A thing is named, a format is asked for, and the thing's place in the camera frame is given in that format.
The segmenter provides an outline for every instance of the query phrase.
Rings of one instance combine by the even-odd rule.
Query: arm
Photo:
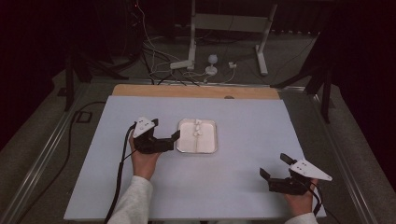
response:
[[[312,183],[316,185],[318,180],[313,179]],[[285,224],[317,224],[317,219],[312,213],[313,195],[310,191],[307,191],[304,195],[284,194],[284,196],[294,216]]]
[[[129,139],[132,154],[134,176],[131,186],[125,191],[117,203],[111,224],[144,223],[149,220],[149,202],[153,187],[149,182],[154,174],[155,165],[161,153],[142,154],[134,149],[134,139]]]

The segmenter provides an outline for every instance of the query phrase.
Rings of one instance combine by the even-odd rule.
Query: white stand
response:
[[[189,50],[189,61],[195,62],[195,29],[242,31],[252,33],[262,33],[262,42],[256,46],[257,60],[259,62],[260,74],[268,75],[262,51],[268,34],[271,30],[272,21],[276,12],[276,4],[273,4],[267,18],[245,17],[195,13],[195,0],[191,0],[191,40]],[[188,66],[189,71],[194,69],[194,64]]]
[[[214,67],[213,64],[212,64],[212,65],[208,66],[208,67],[205,69],[205,72],[206,72],[208,75],[210,75],[210,76],[214,76],[214,75],[218,72],[218,69],[217,69],[216,67]]]

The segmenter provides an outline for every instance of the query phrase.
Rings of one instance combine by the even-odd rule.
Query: small white object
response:
[[[171,69],[178,69],[190,66],[192,66],[192,61],[190,60],[170,64]]]
[[[331,181],[332,177],[321,171],[318,167],[305,159],[295,162],[290,169],[305,177]]]
[[[228,65],[230,66],[230,68],[235,68],[236,67],[236,63],[233,63],[233,62],[229,62]]]
[[[136,123],[136,127],[134,128],[134,135],[133,137],[136,138],[146,131],[150,130],[155,126],[154,122],[145,117],[140,117]]]
[[[218,62],[218,55],[216,54],[209,55],[207,61],[210,63],[210,66],[208,66],[205,69],[205,72],[210,76],[214,76],[218,72],[218,69],[215,66],[213,66],[213,64]]]

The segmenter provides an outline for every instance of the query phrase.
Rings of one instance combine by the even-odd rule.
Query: white tabletop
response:
[[[168,138],[183,119],[214,120],[218,150],[213,154],[165,152],[151,178],[149,218],[263,219],[289,216],[283,196],[268,191],[260,167],[272,177],[288,177],[280,153],[304,157],[282,100],[235,100],[109,96],[64,218],[104,219],[116,187],[128,128],[144,116],[159,119],[154,136]],[[132,176],[123,169],[120,196]],[[318,217],[325,216],[320,210]]]

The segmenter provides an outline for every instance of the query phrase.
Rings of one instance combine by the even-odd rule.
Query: white sleeve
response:
[[[289,219],[285,224],[318,224],[313,213],[303,214]]]
[[[134,175],[131,186],[120,198],[108,223],[147,224],[152,189],[153,187],[147,179]]]

